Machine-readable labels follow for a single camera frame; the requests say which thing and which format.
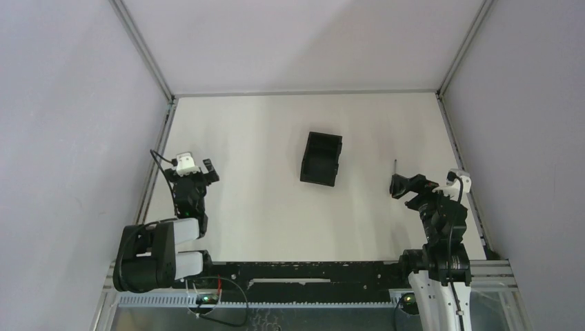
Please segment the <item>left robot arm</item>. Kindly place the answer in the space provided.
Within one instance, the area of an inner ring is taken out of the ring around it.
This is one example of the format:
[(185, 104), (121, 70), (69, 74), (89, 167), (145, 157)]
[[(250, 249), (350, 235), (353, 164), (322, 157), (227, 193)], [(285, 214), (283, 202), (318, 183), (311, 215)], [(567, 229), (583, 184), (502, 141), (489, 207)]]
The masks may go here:
[(202, 171), (190, 154), (177, 157), (164, 171), (170, 184), (176, 215), (169, 219), (123, 229), (112, 280), (119, 292), (146, 293), (170, 288), (189, 279), (200, 288), (216, 277), (207, 250), (181, 251), (179, 245), (205, 237), (208, 229), (205, 197), (207, 188), (219, 181), (210, 159)]

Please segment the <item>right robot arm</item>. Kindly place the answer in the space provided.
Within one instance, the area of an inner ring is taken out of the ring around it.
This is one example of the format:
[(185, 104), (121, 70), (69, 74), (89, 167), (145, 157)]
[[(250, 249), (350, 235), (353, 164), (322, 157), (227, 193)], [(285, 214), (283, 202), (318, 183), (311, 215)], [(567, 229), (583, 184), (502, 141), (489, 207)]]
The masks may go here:
[(448, 171), (440, 185), (422, 174), (391, 177), (389, 193), (418, 212), (426, 236), (420, 249), (404, 250), (399, 280), (410, 287), (424, 330), (471, 330), (470, 259), (463, 243), (468, 209), (462, 199), (472, 180), (463, 170)]

